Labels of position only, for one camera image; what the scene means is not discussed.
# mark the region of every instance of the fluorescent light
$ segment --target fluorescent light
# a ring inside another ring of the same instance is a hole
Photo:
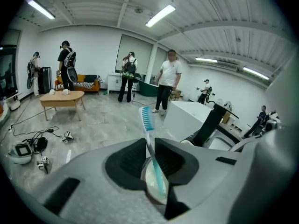
[[[37,2],[33,1],[33,0],[29,0],[28,4],[33,6],[36,10],[40,11],[42,14],[44,14],[45,16],[47,16],[50,19],[54,19],[55,16],[52,15],[50,12],[48,12],[46,9],[44,9],[41,5],[39,5]]]
[[[266,76],[264,76],[264,75],[262,75],[262,74],[260,74],[260,73],[258,73],[258,72],[256,72],[256,71],[254,71],[254,70],[251,70],[251,69],[249,69],[249,68],[247,68],[247,67],[244,67],[243,70],[248,71],[248,72],[251,72],[251,73],[253,73],[253,74],[255,74],[255,75],[257,75],[257,76],[259,76],[259,77],[261,77],[261,78],[264,78],[264,79],[266,79],[266,80],[269,80],[269,77],[266,77]]]
[[[197,61],[202,61],[202,62],[217,62],[216,60],[213,59],[205,59],[205,58],[195,58]]]
[[[151,28],[155,23],[157,23],[158,21],[160,21],[162,18],[164,18],[165,16],[167,16],[169,13],[172,13],[175,9],[175,7],[173,7],[172,5],[168,5],[167,7],[165,7],[163,10],[161,10],[160,12],[158,12],[152,19],[149,20],[148,23],[146,23],[145,25],[149,28]]]

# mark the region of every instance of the wooden coffee table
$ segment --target wooden coffee table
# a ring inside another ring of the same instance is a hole
[[[81,118],[79,116],[79,112],[77,109],[77,101],[81,100],[82,106],[85,109],[82,96],[84,96],[83,91],[71,91],[68,95],[62,94],[62,91],[56,91],[54,95],[45,94],[43,97],[41,97],[39,100],[41,101],[41,105],[43,107],[43,111],[45,113],[46,121],[48,121],[47,113],[45,107],[54,107],[55,110],[56,107],[70,107],[74,106],[76,107],[76,112],[78,115],[79,120],[81,121]]]

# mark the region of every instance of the striped cushion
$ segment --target striped cushion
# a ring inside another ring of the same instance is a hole
[[[91,89],[94,85],[94,82],[77,82],[77,83],[74,83],[74,86],[78,86],[78,87],[84,87],[84,88],[87,88],[87,89]],[[64,85],[63,84],[58,84],[56,86],[56,90],[59,90],[59,89],[62,89],[64,88]]]

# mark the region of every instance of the white cabinet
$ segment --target white cabinet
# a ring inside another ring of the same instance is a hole
[[[107,93],[109,91],[120,91],[121,90],[121,79],[119,73],[112,73],[108,75],[108,88]],[[128,91],[128,83],[126,84],[125,91]]]

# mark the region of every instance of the floor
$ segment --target floor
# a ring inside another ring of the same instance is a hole
[[[78,120],[75,109],[72,107],[58,107],[57,111],[51,108],[47,111],[48,120],[45,120],[40,105],[39,98],[32,96],[21,103],[21,107],[12,112],[9,120],[1,128],[0,140],[4,140],[0,144],[0,161],[10,180],[30,193],[34,187],[46,176],[46,174],[38,169],[36,161],[41,158],[40,154],[34,154],[30,163],[18,165],[12,163],[7,157],[13,144],[21,143],[26,138],[33,137],[33,134],[13,136],[13,132],[7,132],[10,125],[15,123],[21,113],[18,122],[29,117],[35,117],[15,125],[15,134],[29,133],[40,131],[49,127],[57,126],[59,130],[55,134],[62,136],[66,131],[70,131],[74,137],[71,142],[63,143],[60,138],[53,134],[46,133],[44,136],[48,140],[48,145],[43,155],[50,160],[50,173],[54,172],[66,163],[68,153],[71,153],[71,159],[84,152],[103,148],[115,143],[144,137],[142,125],[138,114],[138,108],[143,107],[137,102],[127,103],[125,97],[122,103],[117,101],[118,93],[111,92],[104,95],[103,91],[97,95],[96,93],[85,94],[83,96],[86,111],[83,110],[79,101],[78,109],[82,121]],[[134,101],[144,104],[154,103],[156,97],[144,97],[136,94]],[[169,138],[171,135],[163,126],[165,116],[154,114],[155,130],[151,133],[151,140],[155,137]]]

